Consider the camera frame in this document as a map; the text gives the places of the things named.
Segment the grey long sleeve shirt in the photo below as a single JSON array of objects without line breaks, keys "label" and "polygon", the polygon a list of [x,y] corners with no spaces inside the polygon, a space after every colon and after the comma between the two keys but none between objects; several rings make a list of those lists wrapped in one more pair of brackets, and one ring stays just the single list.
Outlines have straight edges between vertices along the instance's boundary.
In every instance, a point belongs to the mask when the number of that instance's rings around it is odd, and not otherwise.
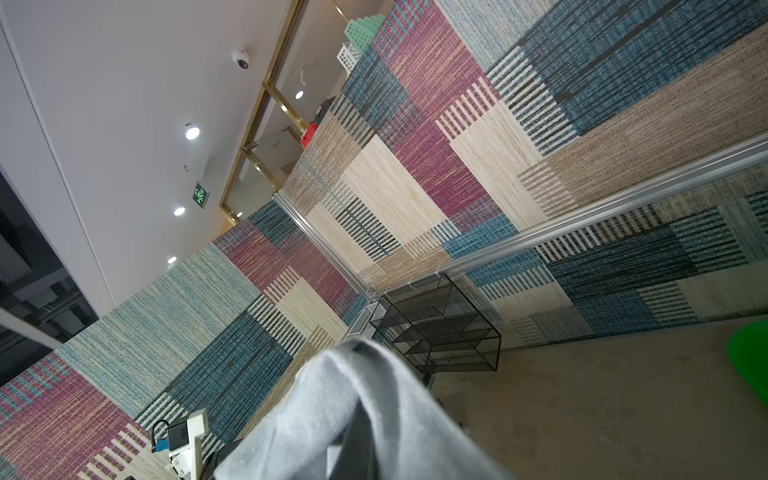
[{"label": "grey long sleeve shirt", "polygon": [[326,349],[220,464],[218,479],[510,479],[416,376],[359,338]]}]

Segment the green plastic basket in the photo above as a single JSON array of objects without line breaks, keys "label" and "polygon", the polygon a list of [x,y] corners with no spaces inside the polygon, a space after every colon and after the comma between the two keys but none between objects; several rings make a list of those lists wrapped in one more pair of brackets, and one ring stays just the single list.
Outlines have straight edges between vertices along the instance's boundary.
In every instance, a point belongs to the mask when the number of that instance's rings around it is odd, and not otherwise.
[{"label": "green plastic basket", "polygon": [[727,355],[737,373],[767,404],[767,320],[736,331],[728,341]]}]

